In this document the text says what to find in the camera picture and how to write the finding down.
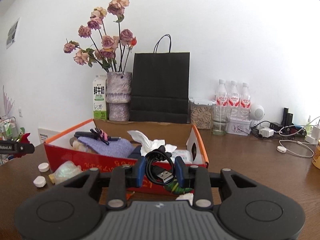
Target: ribbed gray panel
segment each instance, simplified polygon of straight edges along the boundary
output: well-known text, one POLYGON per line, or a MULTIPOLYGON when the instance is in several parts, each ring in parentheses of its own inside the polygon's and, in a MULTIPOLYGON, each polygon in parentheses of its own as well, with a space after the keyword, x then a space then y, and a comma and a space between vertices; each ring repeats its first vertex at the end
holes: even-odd
POLYGON ((210 212, 188 201, 133 201, 126 210, 109 212, 98 229, 83 240, 237 240, 210 212))

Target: purple cloth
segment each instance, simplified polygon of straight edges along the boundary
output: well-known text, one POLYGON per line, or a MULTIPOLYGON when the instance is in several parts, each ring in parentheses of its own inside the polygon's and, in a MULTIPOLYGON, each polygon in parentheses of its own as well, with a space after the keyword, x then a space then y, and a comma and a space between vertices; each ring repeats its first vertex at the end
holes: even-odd
POLYGON ((127 158, 134 150, 134 146, 123 138, 117 141, 110 141, 109 145, 88 137, 79 137, 78 141, 104 156, 127 158))

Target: yellow container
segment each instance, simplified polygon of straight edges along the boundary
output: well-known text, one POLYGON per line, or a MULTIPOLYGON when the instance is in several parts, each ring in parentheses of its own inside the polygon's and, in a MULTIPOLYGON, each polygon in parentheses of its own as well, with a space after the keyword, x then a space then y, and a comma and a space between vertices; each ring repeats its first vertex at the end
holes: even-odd
POLYGON ((320 140, 318 141, 315 154, 313 155, 312 163, 318 169, 320 169, 320 140))

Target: red and white label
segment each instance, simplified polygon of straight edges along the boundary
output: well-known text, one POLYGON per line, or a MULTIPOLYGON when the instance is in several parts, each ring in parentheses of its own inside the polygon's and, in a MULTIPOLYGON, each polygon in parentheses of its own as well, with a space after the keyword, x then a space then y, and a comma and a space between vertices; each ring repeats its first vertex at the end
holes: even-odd
POLYGON ((251 100, 250 99, 241 99, 240 107, 250 108, 251 100))
POLYGON ((218 106, 226 106, 228 104, 228 98, 227 97, 218 97, 217 98, 217 105, 218 106))
POLYGON ((239 106, 240 104, 240 97, 230 97, 228 100, 229 106, 239 106))

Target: wooden table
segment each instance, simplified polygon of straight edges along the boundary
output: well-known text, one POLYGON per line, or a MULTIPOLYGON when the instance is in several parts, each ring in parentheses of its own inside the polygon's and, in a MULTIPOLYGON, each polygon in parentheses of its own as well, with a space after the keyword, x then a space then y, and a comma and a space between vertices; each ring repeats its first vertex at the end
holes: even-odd
MULTIPOLYGON (((306 213, 306 223, 299 240, 320 239, 320 170, 311 159, 294 157, 276 151, 278 140, 261 140, 253 136, 214 136, 202 130, 201 136, 209 157, 209 171, 231 168, 297 201, 306 213)), ((285 145, 303 153, 297 144, 285 145)), ((34 154, 14 159, 0 166, 0 239, 18 240, 13 223, 15 209, 28 197, 52 187, 49 179, 43 189, 32 181, 40 175, 38 165, 46 162, 43 145, 34 154)), ((217 189, 212 189, 214 203, 220 202, 217 189)), ((101 196, 105 200, 106 191, 101 196)), ((172 200, 172 196, 135 193, 132 199, 172 200)))

